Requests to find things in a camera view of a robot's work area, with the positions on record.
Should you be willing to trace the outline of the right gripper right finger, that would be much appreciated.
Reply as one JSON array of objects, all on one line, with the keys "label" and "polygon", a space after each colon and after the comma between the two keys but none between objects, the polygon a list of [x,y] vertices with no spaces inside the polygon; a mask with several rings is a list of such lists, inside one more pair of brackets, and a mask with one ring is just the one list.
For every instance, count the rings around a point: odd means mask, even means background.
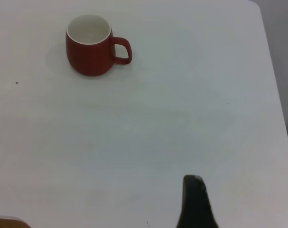
[{"label": "right gripper right finger", "polygon": [[178,228],[217,228],[206,185],[198,175],[183,178],[181,214]]}]

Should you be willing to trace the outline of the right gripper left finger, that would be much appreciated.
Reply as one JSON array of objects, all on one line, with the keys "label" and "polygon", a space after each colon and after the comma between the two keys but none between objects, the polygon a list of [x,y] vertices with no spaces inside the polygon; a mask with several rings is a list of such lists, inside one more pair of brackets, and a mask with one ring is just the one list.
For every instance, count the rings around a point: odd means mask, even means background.
[{"label": "right gripper left finger", "polygon": [[0,218],[0,228],[30,228],[30,226],[18,219]]}]

